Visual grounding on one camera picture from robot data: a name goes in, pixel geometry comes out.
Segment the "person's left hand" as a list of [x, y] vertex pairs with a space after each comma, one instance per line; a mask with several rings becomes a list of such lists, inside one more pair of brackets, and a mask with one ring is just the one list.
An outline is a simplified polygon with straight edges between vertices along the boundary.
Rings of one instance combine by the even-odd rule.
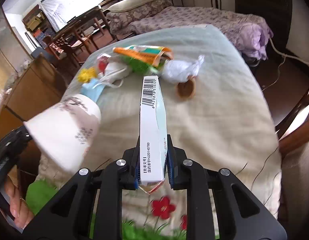
[[10, 198], [10, 212], [15, 218], [14, 222], [20, 229], [24, 229], [34, 218], [33, 212], [22, 199], [19, 189], [13, 184], [9, 176], [4, 183], [4, 190]]

